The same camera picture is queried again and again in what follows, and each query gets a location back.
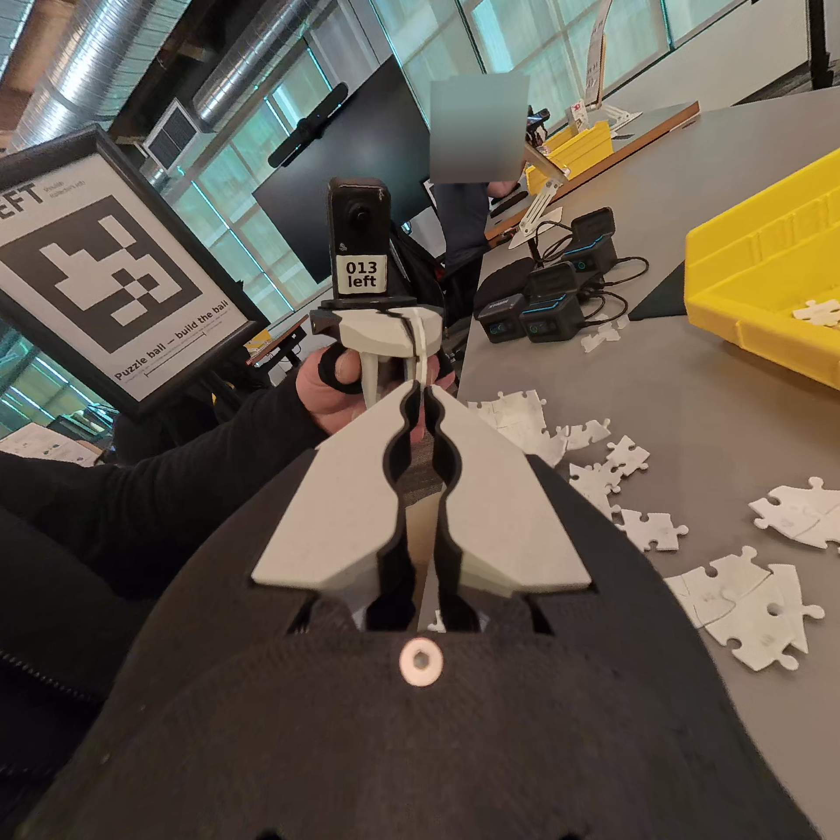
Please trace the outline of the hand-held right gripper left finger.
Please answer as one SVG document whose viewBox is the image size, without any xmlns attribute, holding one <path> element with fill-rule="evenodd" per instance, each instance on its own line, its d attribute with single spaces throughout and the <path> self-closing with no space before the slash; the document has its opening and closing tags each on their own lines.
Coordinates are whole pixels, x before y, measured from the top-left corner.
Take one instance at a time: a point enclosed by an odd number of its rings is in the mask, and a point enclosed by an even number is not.
<svg viewBox="0 0 840 840">
<path fill-rule="evenodd" d="M 395 485 L 411 458 L 421 394 L 418 382 L 399 385 L 318 446 L 253 582 L 329 596 L 379 596 L 392 586 L 380 554 L 404 535 Z"/>
</svg>

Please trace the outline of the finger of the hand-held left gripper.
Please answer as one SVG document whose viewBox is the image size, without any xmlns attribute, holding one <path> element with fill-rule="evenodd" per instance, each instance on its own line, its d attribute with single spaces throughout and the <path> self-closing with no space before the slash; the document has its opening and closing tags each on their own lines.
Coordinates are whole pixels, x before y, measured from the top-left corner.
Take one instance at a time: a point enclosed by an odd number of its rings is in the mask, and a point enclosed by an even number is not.
<svg viewBox="0 0 840 840">
<path fill-rule="evenodd" d="M 417 316 L 423 327 L 424 357 L 431 358 L 441 349 L 444 338 L 444 317 L 438 308 L 417 308 Z"/>
<path fill-rule="evenodd" d="M 365 408 L 372 408 L 385 393 L 380 366 L 389 360 L 402 363 L 402 378 L 413 378 L 411 308 L 354 309 L 340 313 L 340 341 L 360 355 L 361 387 Z"/>
</svg>

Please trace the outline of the white puzzle pieces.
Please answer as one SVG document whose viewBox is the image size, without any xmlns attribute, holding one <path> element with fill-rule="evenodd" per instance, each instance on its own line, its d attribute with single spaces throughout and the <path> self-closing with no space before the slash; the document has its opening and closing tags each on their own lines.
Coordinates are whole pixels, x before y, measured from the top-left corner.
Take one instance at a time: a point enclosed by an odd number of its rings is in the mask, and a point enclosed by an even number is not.
<svg viewBox="0 0 840 840">
<path fill-rule="evenodd" d="M 475 404 L 465 407 L 487 425 L 486 413 L 476 409 Z M 609 444 L 610 454 L 605 463 L 586 467 L 570 465 L 569 479 L 565 480 L 550 464 L 554 455 L 543 455 L 536 444 L 526 450 L 501 434 L 500 429 L 488 427 L 528 456 L 591 576 L 590 586 L 582 591 L 515 594 L 505 598 L 593 591 L 597 587 L 595 560 L 606 560 L 608 571 L 617 567 L 619 572 L 631 576 L 629 583 L 614 580 L 618 584 L 619 606 L 641 606 L 642 573 L 633 572 L 630 562 L 619 560 L 617 555 L 628 554 L 630 561 L 647 573 L 642 559 L 652 543 L 657 551 L 677 551 L 679 538 L 689 533 L 687 526 L 675 527 L 665 512 L 642 513 L 610 504 L 610 494 L 620 491 L 627 475 L 648 468 L 646 450 L 625 436 L 619 443 Z M 658 581 L 654 585 L 655 598 L 667 586 L 689 623 L 704 629 L 721 646 L 736 642 L 733 655 L 751 670 L 760 671 L 773 663 L 795 670 L 799 662 L 787 649 L 806 654 L 804 619 L 822 620 L 825 612 L 819 605 L 803 603 L 801 584 L 793 565 L 776 563 L 764 569 L 753 562 L 756 554 L 754 548 L 744 545 L 738 554 L 711 561 L 714 575 L 709 575 L 703 566 Z M 483 592 L 465 589 L 456 597 L 439 595 L 447 627 L 455 629 L 459 621 L 456 604 L 466 602 L 467 591 Z"/>
</svg>

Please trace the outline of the single white puzzle piece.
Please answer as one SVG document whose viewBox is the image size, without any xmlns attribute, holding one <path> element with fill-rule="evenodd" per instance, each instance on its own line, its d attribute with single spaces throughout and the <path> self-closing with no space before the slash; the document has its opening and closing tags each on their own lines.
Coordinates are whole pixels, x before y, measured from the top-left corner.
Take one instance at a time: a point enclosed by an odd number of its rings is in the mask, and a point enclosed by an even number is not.
<svg viewBox="0 0 840 840">
<path fill-rule="evenodd" d="M 792 310 L 791 315 L 797 321 L 808 322 L 811 325 L 838 329 L 839 325 L 839 301 L 828 299 L 826 301 L 808 300 L 801 308 Z"/>
</svg>

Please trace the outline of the person's left hand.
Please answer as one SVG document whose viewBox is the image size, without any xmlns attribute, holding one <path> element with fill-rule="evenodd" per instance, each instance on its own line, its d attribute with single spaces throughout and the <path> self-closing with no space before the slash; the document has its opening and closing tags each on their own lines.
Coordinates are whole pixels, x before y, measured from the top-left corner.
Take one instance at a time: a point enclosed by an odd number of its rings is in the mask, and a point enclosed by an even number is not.
<svg viewBox="0 0 840 840">
<path fill-rule="evenodd" d="M 303 361 L 296 379 L 301 404 L 327 434 L 336 434 L 365 411 L 361 355 L 339 342 Z"/>
</svg>

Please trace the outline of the black pouch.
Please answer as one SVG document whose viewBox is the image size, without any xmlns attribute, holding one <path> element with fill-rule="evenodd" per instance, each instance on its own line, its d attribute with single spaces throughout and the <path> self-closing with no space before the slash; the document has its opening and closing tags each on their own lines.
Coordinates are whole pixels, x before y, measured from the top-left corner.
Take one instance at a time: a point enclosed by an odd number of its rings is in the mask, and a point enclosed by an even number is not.
<svg viewBox="0 0 840 840">
<path fill-rule="evenodd" d="M 521 258 L 495 270 L 483 279 L 474 296 L 473 318 L 478 319 L 484 308 L 491 303 L 525 294 L 535 266 L 531 257 Z"/>
</svg>

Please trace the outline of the white air vent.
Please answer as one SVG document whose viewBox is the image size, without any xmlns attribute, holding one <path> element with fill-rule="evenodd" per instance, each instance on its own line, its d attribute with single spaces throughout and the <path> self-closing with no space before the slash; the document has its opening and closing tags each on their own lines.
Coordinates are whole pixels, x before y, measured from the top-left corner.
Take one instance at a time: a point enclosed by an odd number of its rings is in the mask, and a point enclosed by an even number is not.
<svg viewBox="0 0 840 840">
<path fill-rule="evenodd" d="M 200 133 L 193 115 L 175 98 L 146 137 L 143 149 L 165 174 L 171 175 Z"/>
</svg>

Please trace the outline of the black mat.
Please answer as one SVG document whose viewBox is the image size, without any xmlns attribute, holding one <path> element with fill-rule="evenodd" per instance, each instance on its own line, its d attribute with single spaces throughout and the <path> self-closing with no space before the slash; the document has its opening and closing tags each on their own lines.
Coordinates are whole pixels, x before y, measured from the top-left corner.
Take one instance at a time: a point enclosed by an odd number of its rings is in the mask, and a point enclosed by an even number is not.
<svg viewBox="0 0 840 840">
<path fill-rule="evenodd" d="M 631 322 L 639 322 L 685 315 L 685 263 L 681 262 L 628 313 L 628 319 Z"/>
</svg>

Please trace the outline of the yellow plastic bin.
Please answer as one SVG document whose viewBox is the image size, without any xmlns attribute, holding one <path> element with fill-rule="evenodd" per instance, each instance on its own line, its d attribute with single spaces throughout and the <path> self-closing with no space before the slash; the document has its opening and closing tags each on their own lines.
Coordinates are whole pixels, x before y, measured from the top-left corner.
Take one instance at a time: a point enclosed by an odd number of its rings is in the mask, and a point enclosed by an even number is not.
<svg viewBox="0 0 840 840">
<path fill-rule="evenodd" d="M 815 382 L 839 387 L 839 331 L 797 321 L 839 296 L 839 151 L 686 237 L 689 322 Z"/>
<path fill-rule="evenodd" d="M 539 151 L 559 168 L 569 170 L 570 183 L 577 186 L 584 173 L 612 156 L 610 123 L 599 121 L 575 136 L 570 128 L 563 129 L 548 139 Z"/>
</svg>

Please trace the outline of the framed black-white marker sign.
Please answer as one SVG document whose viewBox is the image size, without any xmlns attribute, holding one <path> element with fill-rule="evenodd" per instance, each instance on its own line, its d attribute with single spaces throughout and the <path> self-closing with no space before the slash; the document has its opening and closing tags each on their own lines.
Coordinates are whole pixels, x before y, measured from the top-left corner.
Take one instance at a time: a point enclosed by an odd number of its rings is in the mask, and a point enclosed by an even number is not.
<svg viewBox="0 0 840 840">
<path fill-rule="evenodd" d="M 141 417 L 268 327 L 97 125 L 1 160 L 1 311 Z"/>
</svg>

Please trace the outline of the curved stand with base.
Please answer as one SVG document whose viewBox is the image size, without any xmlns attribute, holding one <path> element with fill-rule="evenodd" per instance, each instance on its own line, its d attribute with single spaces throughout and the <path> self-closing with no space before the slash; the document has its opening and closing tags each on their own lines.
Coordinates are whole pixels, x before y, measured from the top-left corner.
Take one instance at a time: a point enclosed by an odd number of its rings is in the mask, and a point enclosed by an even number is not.
<svg viewBox="0 0 840 840">
<path fill-rule="evenodd" d="M 602 120 L 610 126 L 611 137 L 616 139 L 620 130 L 639 118 L 642 113 L 629 112 L 603 102 L 606 68 L 605 30 L 607 16 L 612 5 L 612 1 L 601 1 L 597 9 L 586 54 L 584 95 L 573 105 L 572 114 L 578 130 L 588 130 L 591 127 L 590 116 L 600 114 Z"/>
</svg>

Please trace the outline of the wooden-edged white table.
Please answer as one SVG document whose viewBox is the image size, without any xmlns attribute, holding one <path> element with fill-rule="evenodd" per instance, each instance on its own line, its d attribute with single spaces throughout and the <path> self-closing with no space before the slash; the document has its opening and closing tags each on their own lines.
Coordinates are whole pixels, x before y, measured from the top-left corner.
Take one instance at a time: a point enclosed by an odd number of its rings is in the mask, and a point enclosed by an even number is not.
<svg viewBox="0 0 840 840">
<path fill-rule="evenodd" d="M 700 105 L 698 101 L 643 112 L 639 118 L 621 129 L 616 139 L 612 139 L 613 154 L 611 157 L 584 173 L 577 185 L 572 185 L 568 178 L 550 198 L 549 205 L 553 205 L 574 189 L 588 183 L 632 154 L 666 136 L 669 131 L 695 118 L 699 113 Z M 544 185 L 546 176 L 535 167 L 530 166 L 526 170 L 526 179 L 531 181 L 528 194 L 521 196 L 515 203 L 511 199 L 506 199 L 507 207 L 505 210 L 488 221 L 486 237 L 491 248 L 497 247 L 501 240 L 517 227 L 526 216 L 541 186 Z"/>
</svg>

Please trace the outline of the black pole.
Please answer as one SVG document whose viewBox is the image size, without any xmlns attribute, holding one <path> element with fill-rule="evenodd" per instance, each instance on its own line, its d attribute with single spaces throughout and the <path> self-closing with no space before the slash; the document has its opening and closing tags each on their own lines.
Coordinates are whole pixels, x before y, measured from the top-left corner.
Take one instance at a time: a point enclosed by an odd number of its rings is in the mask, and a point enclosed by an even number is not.
<svg viewBox="0 0 840 840">
<path fill-rule="evenodd" d="M 826 16 L 824 1 L 806 1 L 808 42 L 808 67 L 814 91 L 833 85 L 833 69 L 826 41 Z"/>
</svg>

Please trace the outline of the black wall screen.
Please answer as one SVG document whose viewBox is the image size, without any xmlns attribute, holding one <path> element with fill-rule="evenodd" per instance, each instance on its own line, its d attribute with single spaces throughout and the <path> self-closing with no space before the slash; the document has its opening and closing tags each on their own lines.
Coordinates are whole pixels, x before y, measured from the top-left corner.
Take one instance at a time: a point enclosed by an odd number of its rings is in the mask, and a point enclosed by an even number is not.
<svg viewBox="0 0 840 840">
<path fill-rule="evenodd" d="M 387 186 L 397 225 L 432 206 L 425 188 L 429 130 L 393 56 L 348 96 L 318 137 L 254 191 L 259 207 L 317 283 L 331 274 L 329 181 L 354 176 Z"/>
</svg>

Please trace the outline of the silver ventilation duct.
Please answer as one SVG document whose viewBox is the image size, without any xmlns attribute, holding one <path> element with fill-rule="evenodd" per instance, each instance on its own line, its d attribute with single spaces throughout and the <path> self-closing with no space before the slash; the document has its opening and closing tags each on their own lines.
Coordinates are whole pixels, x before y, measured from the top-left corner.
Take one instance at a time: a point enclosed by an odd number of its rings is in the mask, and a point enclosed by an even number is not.
<svg viewBox="0 0 840 840">
<path fill-rule="evenodd" d="M 2 153 L 107 128 L 187 1 L 2 1 Z"/>
<path fill-rule="evenodd" d="M 358 34 L 354 2 L 260 2 L 192 98 L 190 112 L 199 131 L 220 131 L 285 60 L 295 60 L 299 49 L 313 50 L 327 78 L 336 77 L 340 60 L 327 47 L 334 29 L 349 40 Z"/>
</svg>

